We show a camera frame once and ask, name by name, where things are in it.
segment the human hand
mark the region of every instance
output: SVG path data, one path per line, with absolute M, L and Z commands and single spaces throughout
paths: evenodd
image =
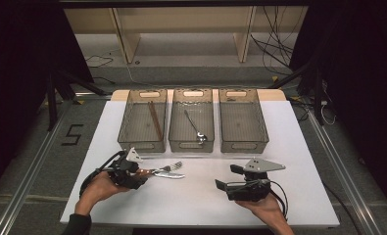
M 257 218 L 265 223 L 275 234 L 291 235 L 294 234 L 288 225 L 284 215 L 279 208 L 276 198 L 268 194 L 264 199 L 258 202 L 235 201 L 241 207 L 250 210 Z
M 111 196 L 130 189 L 116 185 L 106 171 L 100 172 L 89 183 L 74 207 L 74 213 L 88 216 L 93 206 Z

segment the person's right hand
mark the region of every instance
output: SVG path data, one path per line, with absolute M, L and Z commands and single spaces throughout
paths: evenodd
M 282 215 L 279 204 L 272 194 L 258 202 L 235 201 L 236 204 L 250 210 L 257 218 L 264 222 L 275 234 L 294 234 L 291 227 Z

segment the floor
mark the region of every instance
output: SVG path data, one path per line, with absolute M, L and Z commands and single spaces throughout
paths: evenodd
M 267 34 L 256 34 L 267 41 Z M 297 34 L 287 40 L 294 45 Z M 77 35 L 82 52 L 95 78 L 95 85 L 107 91 L 152 86 L 206 85 L 213 87 L 267 87 L 281 73 L 289 72 L 270 56 L 263 55 L 251 42 L 246 63 L 239 63 L 232 35 L 221 34 L 143 34 L 132 64 L 123 62 L 114 35 Z M 278 50 L 270 49 L 278 58 Z M 296 79 L 282 87 L 287 97 L 298 97 Z M 59 124 L 48 132 L 48 107 L 43 103 L 36 112 L 18 156 L 0 180 L 0 231 L 10 234 L 60 234 L 59 222 L 103 107 L 110 97 L 87 94 L 74 85 L 79 95 L 74 101 L 58 97 Z M 387 234 L 387 200 L 369 174 L 351 143 L 344 125 L 329 109 L 323 114 L 327 124 L 318 126 L 310 106 L 310 97 L 293 102 L 296 118 L 307 141 L 318 173 L 339 200 L 327 191 L 341 225 L 332 229 L 293 228 L 296 234 Z M 79 134 L 75 138 L 68 134 Z M 310 193 L 310 188 L 302 189 Z M 94 225 L 91 234 L 147 234 L 150 231 L 130 227 Z M 166 234 L 186 233 L 182 230 Z M 253 234 L 242 231 L 241 234 Z

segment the white table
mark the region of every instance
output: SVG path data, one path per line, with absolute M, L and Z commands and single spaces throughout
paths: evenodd
M 229 166 L 245 165 L 249 159 L 257 157 L 286 166 L 284 170 L 269 172 L 268 177 L 279 183 L 287 194 L 291 226 L 326 228 L 339 225 L 289 102 L 261 102 L 269 136 L 269 143 L 261 155 L 220 152 L 218 102 L 214 107 L 216 135 L 211 154 L 172 153 L 169 142 L 163 154 L 140 154 L 144 159 L 142 168 L 160 167 L 182 159 L 183 168 L 177 172 L 186 177 L 151 177 L 138 190 L 100 202 L 91 212 L 93 223 L 131 227 L 263 227 L 248 210 L 228 201 L 226 194 L 215 185 L 215 179 L 243 181 L 243 175 L 230 172 Z M 68 223 L 83 179 L 121 150 L 117 139 L 124 108 L 124 101 L 107 102 L 61 222 Z M 277 186 L 272 184 L 272 189 L 283 198 Z

